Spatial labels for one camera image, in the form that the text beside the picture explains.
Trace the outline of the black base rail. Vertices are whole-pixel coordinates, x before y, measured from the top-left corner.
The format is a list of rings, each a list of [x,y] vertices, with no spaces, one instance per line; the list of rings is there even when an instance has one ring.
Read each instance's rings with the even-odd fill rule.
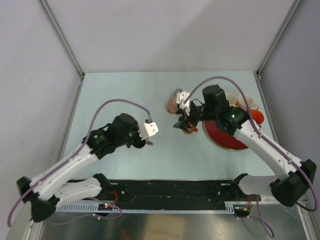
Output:
[[[254,201],[237,180],[111,180],[99,200],[115,202],[122,210],[225,210],[225,202]]]

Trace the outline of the brown grey mug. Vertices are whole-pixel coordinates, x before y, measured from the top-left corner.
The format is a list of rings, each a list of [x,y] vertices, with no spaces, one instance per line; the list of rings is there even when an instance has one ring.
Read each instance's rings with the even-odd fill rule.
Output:
[[[146,140],[145,142],[146,142],[146,144],[149,145],[149,146],[153,146],[153,145],[154,145],[154,143],[151,142],[150,140]]]

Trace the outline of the pink mug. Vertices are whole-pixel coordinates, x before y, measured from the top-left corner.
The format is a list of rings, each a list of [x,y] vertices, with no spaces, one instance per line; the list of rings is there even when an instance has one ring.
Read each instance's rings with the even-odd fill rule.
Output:
[[[260,106],[257,103],[255,103],[254,98],[247,93],[244,94],[244,97],[242,95],[238,96],[236,105],[237,107],[240,107],[245,111],[259,110],[260,108]]]

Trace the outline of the left aluminium frame post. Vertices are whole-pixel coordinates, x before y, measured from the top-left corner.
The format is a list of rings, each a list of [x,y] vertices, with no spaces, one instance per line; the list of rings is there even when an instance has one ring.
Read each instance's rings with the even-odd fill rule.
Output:
[[[71,45],[69,41],[67,40],[63,29],[61,28],[49,2],[47,0],[37,0],[39,6],[41,7],[45,17],[47,18],[49,24],[51,25],[54,34],[56,35],[58,41],[60,42],[63,50],[65,51],[67,57],[71,61],[72,66],[74,67],[77,75],[80,78],[80,81],[82,81],[85,77],[85,73],[82,70],[79,61],[76,58],[76,55],[74,51],[71,48]]]

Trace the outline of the aluminium frame post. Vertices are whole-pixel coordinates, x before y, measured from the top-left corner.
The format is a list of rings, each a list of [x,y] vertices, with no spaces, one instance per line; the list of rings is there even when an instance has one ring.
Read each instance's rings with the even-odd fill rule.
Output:
[[[76,58],[76,55],[74,51],[71,48],[71,45],[69,41],[67,40],[63,29],[61,28],[49,2],[47,0],[37,0],[39,6],[41,7],[45,17],[47,18],[49,24],[51,25],[54,34],[56,35],[58,41],[60,42],[63,50],[65,51],[67,57],[71,61],[72,66],[74,67],[77,75],[80,78],[80,81],[82,81],[85,77],[85,73],[82,70],[79,61]]]
[[[305,0],[294,0],[292,5],[290,6],[287,14],[284,17],[280,27],[278,28],[275,37],[273,38],[269,48],[267,49],[266,54],[264,55],[261,63],[259,64],[255,74],[258,80],[262,79],[262,73],[264,72],[265,68],[268,66],[269,62],[271,61],[274,53],[276,52],[278,46],[280,45],[281,41],[285,37],[285,34],[289,30],[291,24],[293,23],[295,17],[297,16],[300,8],[305,3]]]

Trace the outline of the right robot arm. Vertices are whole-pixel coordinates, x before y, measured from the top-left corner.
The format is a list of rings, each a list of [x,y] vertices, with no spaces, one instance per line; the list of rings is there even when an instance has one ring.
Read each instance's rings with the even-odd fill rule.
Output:
[[[199,122],[215,122],[218,129],[240,141],[259,156],[273,171],[271,176],[252,176],[243,173],[231,187],[232,197],[238,201],[248,195],[274,197],[286,207],[292,207],[310,189],[316,164],[302,161],[269,138],[248,112],[230,106],[225,92],[217,85],[202,90],[204,103],[195,105],[190,93],[177,89],[174,104],[180,114],[174,128],[191,132]]]

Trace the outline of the small orange mug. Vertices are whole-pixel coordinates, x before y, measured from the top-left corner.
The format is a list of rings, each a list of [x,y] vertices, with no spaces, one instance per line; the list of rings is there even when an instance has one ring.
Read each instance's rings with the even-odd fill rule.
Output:
[[[194,127],[191,122],[188,122],[189,128],[187,130],[183,130],[185,134],[192,134],[198,132],[198,128]]]

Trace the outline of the yellow mug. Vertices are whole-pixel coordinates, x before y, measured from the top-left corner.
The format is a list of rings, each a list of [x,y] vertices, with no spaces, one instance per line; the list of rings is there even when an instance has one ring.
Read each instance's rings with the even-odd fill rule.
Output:
[[[230,107],[237,107],[238,98],[232,93],[225,94]]]

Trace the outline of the large orange mug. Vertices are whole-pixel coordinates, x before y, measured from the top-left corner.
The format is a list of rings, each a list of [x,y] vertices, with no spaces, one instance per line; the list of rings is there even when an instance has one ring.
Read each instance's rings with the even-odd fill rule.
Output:
[[[262,125],[262,123],[264,122],[264,120],[265,120],[265,117],[264,117],[263,113],[260,112],[259,110],[256,110],[256,109],[251,109],[250,112],[251,112],[253,120],[260,127]]]

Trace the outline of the salmon mug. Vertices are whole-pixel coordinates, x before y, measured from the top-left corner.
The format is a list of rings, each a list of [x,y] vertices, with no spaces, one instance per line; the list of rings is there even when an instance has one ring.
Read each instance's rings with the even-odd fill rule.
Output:
[[[172,96],[168,102],[167,102],[167,106],[166,106],[166,110],[168,113],[175,115],[178,111],[177,106],[175,105],[175,97]]]

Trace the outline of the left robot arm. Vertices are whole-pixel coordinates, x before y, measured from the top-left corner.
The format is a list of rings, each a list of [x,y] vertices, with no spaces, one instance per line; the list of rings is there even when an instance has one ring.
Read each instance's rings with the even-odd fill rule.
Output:
[[[107,199],[112,191],[111,183],[102,173],[79,182],[68,181],[119,147],[143,148],[158,131],[155,122],[138,123],[131,115],[122,113],[113,122],[91,130],[78,149],[42,174],[32,179],[21,177],[16,184],[22,201],[31,204],[32,220],[42,222],[59,207],[78,200]]]

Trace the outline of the red round tray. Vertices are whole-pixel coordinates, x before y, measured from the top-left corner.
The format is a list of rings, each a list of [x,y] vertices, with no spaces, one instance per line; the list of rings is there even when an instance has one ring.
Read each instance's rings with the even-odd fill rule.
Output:
[[[233,136],[222,132],[217,127],[214,121],[205,121],[203,123],[203,128],[207,136],[218,146],[231,150],[231,151],[240,151],[246,150],[248,147],[235,139]]]

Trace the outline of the right aluminium frame post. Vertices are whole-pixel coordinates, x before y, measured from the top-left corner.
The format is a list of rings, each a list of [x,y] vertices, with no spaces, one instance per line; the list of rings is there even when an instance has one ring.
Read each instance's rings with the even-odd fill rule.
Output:
[[[285,37],[285,34],[289,30],[291,24],[293,23],[295,17],[297,16],[300,8],[305,3],[305,0],[294,0],[292,5],[290,6],[287,14],[284,17],[280,27],[278,28],[275,37],[273,38],[269,48],[267,49],[266,54],[264,55],[261,63],[259,64],[255,74],[258,80],[262,79],[262,73],[264,72],[265,68],[268,66],[269,62],[271,61],[274,53],[276,52],[278,46],[280,45],[281,41]]]

